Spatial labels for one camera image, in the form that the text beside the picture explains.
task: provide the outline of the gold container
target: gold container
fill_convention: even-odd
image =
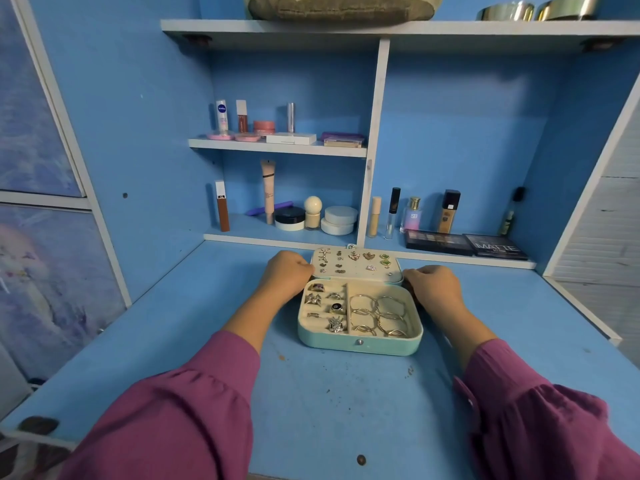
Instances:
[[[478,12],[477,19],[482,22],[529,22],[534,11],[532,3],[521,0],[483,8]]]
[[[551,0],[538,8],[539,22],[545,20],[594,20],[600,0]]]

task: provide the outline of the mint green jewelry box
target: mint green jewelry box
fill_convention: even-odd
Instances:
[[[403,282],[400,264],[392,255],[387,253],[389,257],[385,259],[380,253],[385,254],[384,251],[335,246],[314,251],[311,263],[316,272],[302,293],[298,312],[298,336],[304,344],[320,349],[385,355],[411,355],[418,349],[424,330],[411,293],[399,286]],[[382,263],[384,260],[389,262],[387,267]],[[316,284],[322,284],[324,291],[313,290]],[[331,293],[338,293],[341,299],[329,298]],[[309,294],[320,295],[320,304],[306,303]],[[370,298],[354,296],[362,294],[377,299],[378,311],[382,314],[402,315],[403,320],[380,317],[380,328],[374,316],[363,312],[363,309],[374,311],[374,302]],[[342,309],[332,313],[332,305],[336,303]],[[329,330],[330,319],[340,317],[344,330]]]

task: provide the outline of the hand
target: hand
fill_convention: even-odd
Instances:
[[[444,317],[466,310],[460,281],[445,266],[423,266],[405,269],[404,277],[415,297],[432,317]]]
[[[305,288],[314,271],[314,266],[298,253],[280,251],[269,259],[257,291],[265,292],[283,306]]]

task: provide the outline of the blue desk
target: blue desk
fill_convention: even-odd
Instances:
[[[275,252],[204,242],[8,416],[3,432],[42,415],[60,420],[53,438],[79,442],[133,382],[187,361],[247,298]],[[424,264],[401,260],[403,267]],[[614,432],[640,452],[640,371],[533,271],[451,267],[473,312],[550,380],[606,400]],[[297,337],[297,306],[293,300],[279,313],[262,349],[251,472],[311,480],[474,478],[468,405],[451,390],[460,370],[430,323],[409,357],[312,349]]]

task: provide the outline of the magenta shirt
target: magenta shirt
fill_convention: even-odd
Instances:
[[[244,339],[215,333],[182,367],[121,395],[59,480],[245,480],[259,368]],[[611,432],[606,403],[551,384],[502,340],[478,347],[455,387],[475,411],[470,444],[485,480],[640,478],[640,456]]]

